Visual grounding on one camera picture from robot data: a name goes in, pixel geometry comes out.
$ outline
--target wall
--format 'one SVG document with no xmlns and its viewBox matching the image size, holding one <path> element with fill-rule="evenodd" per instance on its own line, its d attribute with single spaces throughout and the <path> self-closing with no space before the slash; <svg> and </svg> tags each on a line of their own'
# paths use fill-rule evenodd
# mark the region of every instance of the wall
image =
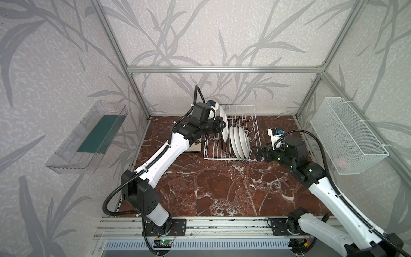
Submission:
<svg viewBox="0 0 411 257">
<path fill-rule="evenodd" d="M 316 66 L 355 1 L 101 2 L 128 65 Z M 222 104 L 254 104 L 260 114 L 295 113 L 313 77 L 134 74 L 150 112 L 168 115 L 186 112 L 181 103 L 190 104 L 196 84 Z"/>
<path fill-rule="evenodd" d="M 0 256 L 83 256 L 147 120 L 88 1 L 2 1 L 0 17 Z M 129 114 L 97 171 L 46 168 L 98 99 Z"/>
<path fill-rule="evenodd" d="M 327 69 L 408 164 L 411 164 L 410 3 L 369 1 Z M 317 102 L 322 100 L 323 97 L 317 98 Z M 310 120 L 315 110 L 308 105 L 299 120 Z M 386 231 L 397 233 L 406 243 L 405 249 L 411 252 L 411 190 L 388 161 L 383 160 L 359 175 L 334 175 L 350 200 Z"/>
</svg>

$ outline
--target white wire dish rack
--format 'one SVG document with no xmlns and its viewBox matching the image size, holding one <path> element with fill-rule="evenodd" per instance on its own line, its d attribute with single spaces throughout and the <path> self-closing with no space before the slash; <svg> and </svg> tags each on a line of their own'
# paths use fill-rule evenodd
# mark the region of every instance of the white wire dish rack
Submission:
<svg viewBox="0 0 411 257">
<path fill-rule="evenodd" d="M 228 128 L 231 126 L 242 127 L 250 146 L 261 145 L 254 105 L 220 104 L 219 108 L 222 108 L 227 115 Z M 245 158 L 237 158 L 231 146 L 230 136 L 228 136 L 227 142 L 224 142 L 222 133 L 210 135 L 204 144 L 204 159 L 206 160 L 256 161 L 251 156 L 253 154 L 250 152 L 250 155 Z"/>
<path fill-rule="evenodd" d="M 360 174 L 388 156 L 384 145 L 343 98 L 325 98 L 311 124 L 340 175 Z"/>
</svg>

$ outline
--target white plate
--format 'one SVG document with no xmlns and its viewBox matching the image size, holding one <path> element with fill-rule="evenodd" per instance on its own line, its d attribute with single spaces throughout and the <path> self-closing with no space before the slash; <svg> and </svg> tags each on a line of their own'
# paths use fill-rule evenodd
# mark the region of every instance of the white plate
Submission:
<svg viewBox="0 0 411 257">
<path fill-rule="evenodd" d="M 240 158 L 240 155 L 238 154 L 237 147 L 236 147 L 236 142 L 234 140 L 234 128 L 230 127 L 230 142 L 231 142 L 231 147 L 233 148 L 234 154 L 236 155 L 237 158 Z"/>
<path fill-rule="evenodd" d="M 234 128 L 234 141 L 236 142 L 238 154 L 240 155 L 242 159 L 244 159 L 245 155 L 244 155 L 244 152 L 242 151 L 240 134 L 238 133 L 238 127 Z"/>
<path fill-rule="evenodd" d="M 248 158 L 250 156 L 250 144 L 248 143 L 248 136 L 242 127 L 238 128 L 238 133 L 240 134 L 241 148 L 244 156 Z"/>
<path fill-rule="evenodd" d="M 229 135 L 229 122 L 227 121 L 227 115 L 224 112 L 223 108 L 220 108 L 220 117 L 223 117 L 223 121 L 227 124 L 227 126 L 223 128 L 223 140 L 224 143 L 226 143 Z"/>
</svg>

